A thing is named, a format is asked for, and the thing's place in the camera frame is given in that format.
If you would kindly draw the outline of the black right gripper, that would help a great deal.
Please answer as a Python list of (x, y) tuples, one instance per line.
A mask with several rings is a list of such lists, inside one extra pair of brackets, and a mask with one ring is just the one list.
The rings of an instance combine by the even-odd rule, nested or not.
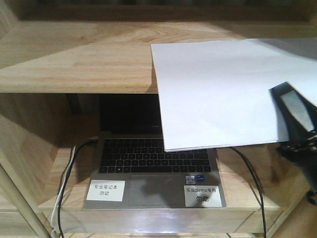
[(270, 94), (284, 120), (289, 141), (280, 143), (276, 150), (301, 170), (313, 193), (316, 193), (317, 107), (288, 82), (271, 88)]

